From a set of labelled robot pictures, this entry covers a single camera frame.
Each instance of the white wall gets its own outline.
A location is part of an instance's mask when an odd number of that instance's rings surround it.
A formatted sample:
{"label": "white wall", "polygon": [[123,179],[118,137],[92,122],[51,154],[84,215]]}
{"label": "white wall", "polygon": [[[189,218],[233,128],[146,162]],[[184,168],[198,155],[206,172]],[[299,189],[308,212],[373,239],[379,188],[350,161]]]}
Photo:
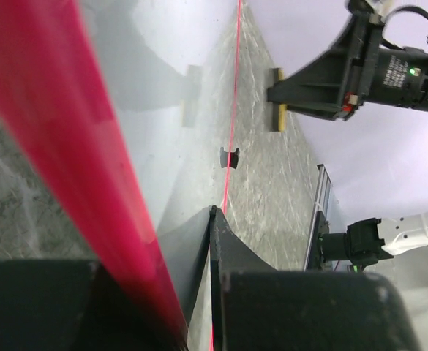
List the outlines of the white wall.
{"label": "white wall", "polygon": [[[248,2],[272,58],[289,75],[325,50],[348,18],[345,0]],[[422,2],[428,11],[428,0],[395,1]],[[428,52],[425,19],[400,14],[389,23],[388,39]],[[345,123],[300,122],[349,223],[428,211],[428,113],[366,104]]]}

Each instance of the red string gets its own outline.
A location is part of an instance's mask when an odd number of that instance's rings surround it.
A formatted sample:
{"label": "red string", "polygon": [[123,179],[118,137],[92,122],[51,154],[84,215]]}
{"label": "red string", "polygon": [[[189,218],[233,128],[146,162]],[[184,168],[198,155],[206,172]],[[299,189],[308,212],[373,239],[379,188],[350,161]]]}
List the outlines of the red string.
{"label": "red string", "polygon": [[[236,18],[236,53],[235,53],[235,78],[233,81],[233,109],[230,123],[230,142],[228,143],[228,155],[233,148],[233,134],[235,130],[236,102],[238,100],[238,73],[240,57],[240,33],[241,33],[241,0],[238,0],[238,15]],[[230,157],[227,160],[227,175],[225,176],[225,191],[223,194],[223,213],[227,213],[228,207],[228,186],[230,185]],[[210,351],[214,351],[214,329],[211,331]]]}

